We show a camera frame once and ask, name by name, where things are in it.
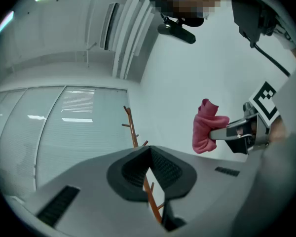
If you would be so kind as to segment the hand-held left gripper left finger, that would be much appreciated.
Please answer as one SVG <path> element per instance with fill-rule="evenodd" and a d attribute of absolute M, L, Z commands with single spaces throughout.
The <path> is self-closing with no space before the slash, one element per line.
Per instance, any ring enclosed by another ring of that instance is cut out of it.
<path fill-rule="evenodd" d="M 40 237 L 160 237 L 164 228 L 146 202 L 121 198 L 107 181 L 109 166 L 137 149 L 85 160 L 37 189 L 25 202 L 23 217 Z M 79 190 L 54 227 L 38 218 L 40 211 L 66 186 Z"/>

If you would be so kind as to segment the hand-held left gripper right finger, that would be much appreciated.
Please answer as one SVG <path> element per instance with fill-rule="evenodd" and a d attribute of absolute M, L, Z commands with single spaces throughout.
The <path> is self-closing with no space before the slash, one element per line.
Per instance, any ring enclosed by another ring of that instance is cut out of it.
<path fill-rule="evenodd" d="M 261 161 L 261 152 L 248 155 L 245 162 L 204 158 L 171 149 L 152 146 L 153 159 L 167 159 L 176 191 L 189 188 L 187 194 L 165 199 L 165 225 L 155 224 L 153 231 L 166 233 L 255 233 L 255 206 L 251 191 Z"/>

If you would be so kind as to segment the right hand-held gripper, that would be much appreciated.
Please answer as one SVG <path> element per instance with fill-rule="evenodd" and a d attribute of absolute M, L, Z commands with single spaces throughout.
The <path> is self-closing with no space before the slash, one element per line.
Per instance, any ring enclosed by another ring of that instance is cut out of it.
<path fill-rule="evenodd" d="M 225 140 L 233 153 L 247 155 L 269 144 L 271 124 L 279 116 L 272 100 L 276 90 L 265 81 L 243 104 L 244 117 L 233 121 L 226 128 L 213 130 L 212 140 Z"/>

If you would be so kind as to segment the pink cloth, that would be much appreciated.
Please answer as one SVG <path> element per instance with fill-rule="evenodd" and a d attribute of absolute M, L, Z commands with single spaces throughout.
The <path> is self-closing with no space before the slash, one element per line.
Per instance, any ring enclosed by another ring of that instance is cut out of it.
<path fill-rule="evenodd" d="M 216 140 L 210 139 L 210 132 L 225 128 L 229 117 L 217 116 L 218 106 L 209 99 L 203 99 L 193 120 L 192 148 L 197 154 L 213 151 Z"/>

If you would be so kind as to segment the wooden coat rack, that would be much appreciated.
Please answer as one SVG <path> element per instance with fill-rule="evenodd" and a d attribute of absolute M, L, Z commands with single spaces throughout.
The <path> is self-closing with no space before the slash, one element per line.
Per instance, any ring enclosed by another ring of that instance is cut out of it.
<path fill-rule="evenodd" d="M 122 126 L 130 128 L 133 146 L 134 146 L 134 148 L 136 148 L 139 145 L 138 145 L 137 135 L 135 132 L 135 127 L 134 127 L 134 123 L 133 123 L 133 119 L 132 119 L 131 109 L 127 108 L 126 106 L 123 106 L 123 108 L 128 115 L 129 124 L 122 124 Z M 145 175 L 144 176 L 144 190 L 148 196 L 149 205 L 150 205 L 152 212 L 153 212 L 156 220 L 158 221 L 158 223 L 162 223 L 162 217 L 159 213 L 159 209 L 163 207 L 163 204 L 161 204 L 160 206 L 156 205 L 156 202 L 155 202 L 153 194 L 152 194 L 153 188 L 154 188 L 154 182 L 152 182 L 152 184 L 150 185 L 148 183 L 147 176 Z"/>

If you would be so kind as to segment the person's right forearm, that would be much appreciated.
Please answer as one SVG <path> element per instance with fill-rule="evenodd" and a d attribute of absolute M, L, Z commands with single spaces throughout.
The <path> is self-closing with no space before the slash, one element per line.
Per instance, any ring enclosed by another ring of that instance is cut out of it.
<path fill-rule="evenodd" d="M 271 125 L 270 142 L 280 141 L 287 137 L 286 127 L 283 120 L 278 116 Z"/>

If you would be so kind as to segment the slatted window blinds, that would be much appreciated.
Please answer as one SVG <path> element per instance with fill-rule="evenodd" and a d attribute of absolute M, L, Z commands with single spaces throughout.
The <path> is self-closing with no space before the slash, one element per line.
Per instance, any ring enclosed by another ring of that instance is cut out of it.
<path fill-rule="evenodd" d="M 75 164 L 131 147 L 125 90 L 37 87 L 0 93 L 0 190 L 25 200 Z"/>

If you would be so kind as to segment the white T-shirt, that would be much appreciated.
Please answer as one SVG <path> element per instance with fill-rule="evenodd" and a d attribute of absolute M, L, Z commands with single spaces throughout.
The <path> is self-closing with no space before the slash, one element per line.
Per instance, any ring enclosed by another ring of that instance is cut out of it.
<path fill-rule="evenodd" d="M 296 0 L 274 0 L 272 8 L 281 27 L 277 38 L 296 59 Z"/>

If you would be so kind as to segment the black chest-mounted box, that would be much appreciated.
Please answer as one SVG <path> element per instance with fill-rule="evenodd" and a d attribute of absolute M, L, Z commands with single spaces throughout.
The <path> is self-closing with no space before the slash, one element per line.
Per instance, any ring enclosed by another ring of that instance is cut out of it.
<path fill-rule="evenodd" d="M 261 35 L 271 36 L 277 24 L 275 11 L 261 0 L 231 0 L 239 33 L 254 48 Z"/>

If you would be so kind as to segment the ceiling air vent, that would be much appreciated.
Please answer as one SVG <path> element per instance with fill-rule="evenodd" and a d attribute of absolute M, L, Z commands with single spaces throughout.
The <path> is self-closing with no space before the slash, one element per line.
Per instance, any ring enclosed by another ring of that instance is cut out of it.
<path fill-rule="evenodd" d="M 119 3 L 110 3 L 104 18 L 104 22 L 102 25 L 102 31 L 99 40 L 99 48 L 103 50 L 108 50 L 109 48 L 109 40 L 110 34 L 112 30 L 112 25 L 114 22 L 115 15 L 119 8 Z"/>

